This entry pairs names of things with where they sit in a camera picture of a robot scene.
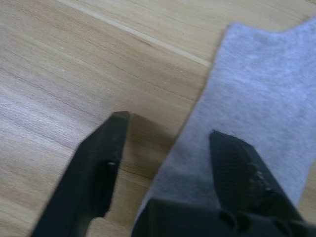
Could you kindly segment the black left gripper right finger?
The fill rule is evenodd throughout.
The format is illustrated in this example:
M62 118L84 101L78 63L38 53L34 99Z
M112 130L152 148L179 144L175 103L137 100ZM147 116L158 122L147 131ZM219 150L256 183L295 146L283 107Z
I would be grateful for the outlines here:
M252 145L219 131L213 131L209 141L214 187L222 208L303 220Z

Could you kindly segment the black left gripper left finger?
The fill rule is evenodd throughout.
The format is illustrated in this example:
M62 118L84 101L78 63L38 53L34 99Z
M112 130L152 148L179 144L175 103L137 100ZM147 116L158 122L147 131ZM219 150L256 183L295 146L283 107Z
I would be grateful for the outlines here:
M78 146L31 235L84 237L110 209L131 113L112 113Z

